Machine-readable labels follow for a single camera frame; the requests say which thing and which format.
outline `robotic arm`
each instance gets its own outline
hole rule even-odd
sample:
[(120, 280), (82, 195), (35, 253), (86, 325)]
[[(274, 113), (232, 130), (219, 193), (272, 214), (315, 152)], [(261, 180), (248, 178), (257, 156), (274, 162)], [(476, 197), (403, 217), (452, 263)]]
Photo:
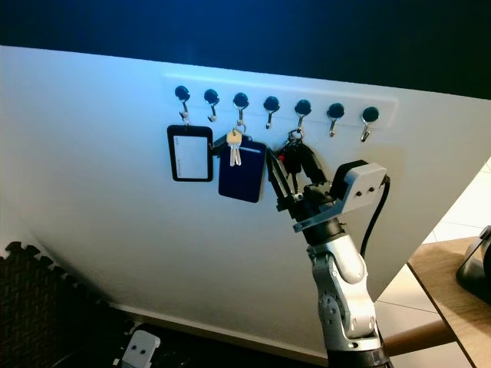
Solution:
[[(268, 150), (266, 164), (278, 196), (277, 209), (289, 211), (297, 221), (293, 229), (303, 232), (309, 245), (329, 367), (392, 367), (367, 292), (364, 259), (337, 219), (373, 203), (387, 170), (361, 160), (347, 163), (339, 167), (332, 186), (325, 188), (328, 181), (314, 153), (292, 135), (278, 153)], [(301, 169), (312, 184), (299, 193), (295, 175)], [(293, 191), (288, 184), (290, 174)]]

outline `white card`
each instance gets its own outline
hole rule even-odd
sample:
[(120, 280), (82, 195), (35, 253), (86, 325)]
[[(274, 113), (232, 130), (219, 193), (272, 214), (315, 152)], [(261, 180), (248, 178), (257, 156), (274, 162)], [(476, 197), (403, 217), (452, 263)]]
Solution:
[(205, 136), (174, 136), (177, 177), (208, 178), (208, 151)]

